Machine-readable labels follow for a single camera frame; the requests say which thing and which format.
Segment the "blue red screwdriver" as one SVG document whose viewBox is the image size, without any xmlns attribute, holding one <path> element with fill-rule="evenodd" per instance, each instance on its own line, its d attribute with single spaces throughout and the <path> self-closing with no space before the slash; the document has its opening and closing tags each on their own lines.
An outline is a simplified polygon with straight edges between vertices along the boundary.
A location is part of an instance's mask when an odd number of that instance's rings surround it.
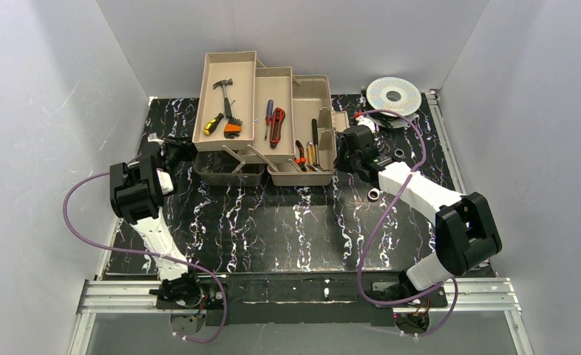
<svg viewBox="0 0 581 355">
<path fill-rule="evenodd" d="M 274 101 L 272 99 L 268 100 L 265 113 L 265 140 L 268 139 L 268 133 L 270 132 L 271 121 L 273 117 L 273 106 Z"/>
</svg>

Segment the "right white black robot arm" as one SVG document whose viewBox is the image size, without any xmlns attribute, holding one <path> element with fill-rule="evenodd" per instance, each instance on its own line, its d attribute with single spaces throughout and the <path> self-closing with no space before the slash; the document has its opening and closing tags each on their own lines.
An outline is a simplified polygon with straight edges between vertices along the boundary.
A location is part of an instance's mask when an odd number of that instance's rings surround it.
<svg viewBox="0 0 581 355">
<path fill-rule="evenodd" d="M 390 290 L 362 294 L 379 305 L 426 295 L 450 277 L 459 277 L 498 254 L 499 231 L 488 200 L 480 193 L 464 195 L 433 182 L 394 156 L 379 152 L 373 131 L 365 125 L 342 133 L 336 168 L 358 175 L 380 192 L 393 195 L 432 221 L 435 250 L 404 269 Z"/>
</svg>

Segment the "orange black pliers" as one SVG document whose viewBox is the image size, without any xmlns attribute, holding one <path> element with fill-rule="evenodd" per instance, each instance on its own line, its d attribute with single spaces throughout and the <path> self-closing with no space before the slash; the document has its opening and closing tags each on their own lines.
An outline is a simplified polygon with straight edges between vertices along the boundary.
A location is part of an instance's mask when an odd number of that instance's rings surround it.
<svg viewBox="0 0 581 355">
<path fill-rule="evenodd" d="M 308 168 L 306 167 L 306 157 L 305 157 L 305 149 L 303 144 L 299 140 L 295 140 L 296 148 L 298 149 L 299 156 L 295 159 L 295 164 L 299 167 L 302 172 L 306 172 Z"/>
</svg>

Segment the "black handled small hammer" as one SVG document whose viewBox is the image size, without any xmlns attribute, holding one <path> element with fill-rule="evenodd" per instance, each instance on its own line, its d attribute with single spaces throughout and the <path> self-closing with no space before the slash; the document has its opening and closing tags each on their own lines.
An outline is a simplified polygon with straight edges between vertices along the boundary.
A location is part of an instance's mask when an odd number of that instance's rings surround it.
<svg viewBox="0 0 581 355">
<path fill-rule="evenodd" d="M 233 118 L 233 113 L 231 111 L 231 103 L 229 101 L 229 97 L 228 97 L 228 93 L 227 93 L 227 87 L 231 86 L 233 83 L 234 83 L 233 79 L 229 78 L 229 79 L 218 81 L 215 84 L 213 84 L 213 89 L 217 89 L 219 87 L 222 89 L 222 94 L 223 94 L 223 98 L 224 98 L 224 114 L 225 114 L 225 117 L 227 119 Z"/>
</svg>

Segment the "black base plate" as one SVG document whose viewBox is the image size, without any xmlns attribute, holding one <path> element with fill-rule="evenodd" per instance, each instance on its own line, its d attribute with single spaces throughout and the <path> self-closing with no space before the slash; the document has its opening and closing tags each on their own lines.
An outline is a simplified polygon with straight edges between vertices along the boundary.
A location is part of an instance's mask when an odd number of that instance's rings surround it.
<svg viewBox="0 0 581 355">
<path fill-rule="evenodd" d="M 369 271 L 361 277 L 363 299 L 351 271 L 221 275 L 215 282 L 199 274 L 163 281 L 149 293 L 160 310 L 201 316 L 206 325 L 256 323 L 369 323 L 391 326 L 386 301 L 415 292 L 400 288 L 398 272 Z"/>
</svg>

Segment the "red black cutter tool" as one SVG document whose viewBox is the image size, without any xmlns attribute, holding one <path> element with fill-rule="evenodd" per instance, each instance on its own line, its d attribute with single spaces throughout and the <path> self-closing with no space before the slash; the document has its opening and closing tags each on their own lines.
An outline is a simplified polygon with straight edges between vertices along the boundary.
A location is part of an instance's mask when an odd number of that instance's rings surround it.
<svg viewBox="0 0 581 355">
<path fill-rule="evenodd" d="M 285 119 L 286 113 L 282 108 L 277 107 L 273 111 L 273 117 L 271 122 L 271 133 L 270 133 L 270 147 L 275 149 L 282 135 L 282 125 Z"/>
</svg>

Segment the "orange black scraper tool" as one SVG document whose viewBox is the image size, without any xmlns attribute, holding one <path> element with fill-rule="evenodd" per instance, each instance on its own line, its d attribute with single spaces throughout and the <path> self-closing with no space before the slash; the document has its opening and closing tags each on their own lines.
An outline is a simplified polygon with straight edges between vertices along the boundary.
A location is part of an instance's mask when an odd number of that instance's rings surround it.
<svg viewBox="0 0 581 355">
<path fill-rule="evenodd" d="M 242 120 L 232 117 L 228 118 L 223 134 L 227 139 L 234 139 L 240 136 L 242 131 Z"/>
</svg>

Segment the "yellow black utility knife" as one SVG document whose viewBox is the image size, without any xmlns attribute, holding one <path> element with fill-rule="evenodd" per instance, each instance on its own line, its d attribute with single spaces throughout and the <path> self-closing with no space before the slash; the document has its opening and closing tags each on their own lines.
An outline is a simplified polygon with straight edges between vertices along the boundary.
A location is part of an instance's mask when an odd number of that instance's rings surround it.
<svg viewBox="0 0 581 355">
<path fill-rule="evenodd" d="M 316 171 L 316 167 L 314 166 L 315 160 L 314 160 L 314 156 L 313 156 L 313 144 L 311 142 L 307 143 L 306 146 L 306 155 L 307 155 L 307 167 L 315 172 Z"/>
</svg>

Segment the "translucent brown beige tool box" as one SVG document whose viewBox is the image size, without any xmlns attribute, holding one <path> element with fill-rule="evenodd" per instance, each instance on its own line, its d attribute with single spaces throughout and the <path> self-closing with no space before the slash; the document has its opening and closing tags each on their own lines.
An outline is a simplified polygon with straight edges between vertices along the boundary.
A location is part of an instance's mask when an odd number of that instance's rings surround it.
<svg viewBox="0 0 581 355">
<path fill-rule="evenodd" d="M 323 75 L 267 67 L 254 51 L 207 53 L 193 143 L 209 186 L 326 186 L 348 116 Z"/>
</svg>

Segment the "yellow black screwdriver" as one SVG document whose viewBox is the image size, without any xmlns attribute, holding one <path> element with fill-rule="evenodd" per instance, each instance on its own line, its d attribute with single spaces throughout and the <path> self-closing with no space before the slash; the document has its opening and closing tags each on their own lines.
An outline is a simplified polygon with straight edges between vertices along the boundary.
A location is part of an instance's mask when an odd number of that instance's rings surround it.
<svg viewBox="0 0 581 355">
<path fill-rule="evenodd" d="M 224 114 L 220 112 L 217 116 L 213 117 L 203 129 L 205 135 L 211 135 L 218 127 L 220 121 L 224 118 Z"/>
</svg>

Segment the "white filament spool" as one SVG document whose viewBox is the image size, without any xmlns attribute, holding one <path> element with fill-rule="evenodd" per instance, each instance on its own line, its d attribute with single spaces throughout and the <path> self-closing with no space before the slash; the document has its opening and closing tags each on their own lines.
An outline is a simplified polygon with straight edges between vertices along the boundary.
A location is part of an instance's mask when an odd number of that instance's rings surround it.
<svg viewBox="0 0 581 355">
<path fill-rule="evenodd" d="M 403 78 L 382 77 L 372 81 L 365 93 L 367 110 L 385 109 L 414 121 L 422 104 L 421 92 Z"/>
</svg>

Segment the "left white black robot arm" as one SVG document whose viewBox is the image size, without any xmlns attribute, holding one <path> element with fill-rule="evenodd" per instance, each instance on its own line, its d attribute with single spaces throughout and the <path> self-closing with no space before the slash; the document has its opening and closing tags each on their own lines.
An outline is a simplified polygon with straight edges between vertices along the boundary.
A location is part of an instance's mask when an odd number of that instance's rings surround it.
<svg viewBox="0 0 581 355">
<path fill-rule="evenodd" d="M 181 162 L 194 160 L 197 149 L 190 138 L 154 138 L 140 157 L 109 167 L 109 200 L 117 217 L 128 223 L 155 254 L 161 285 L 150 291 L 160 301 L 194 308 L 203 298 L 194 272 L 169 231 L 163 214 L 165 197 L 176 192 L 174 176 Z"/>
</svg>

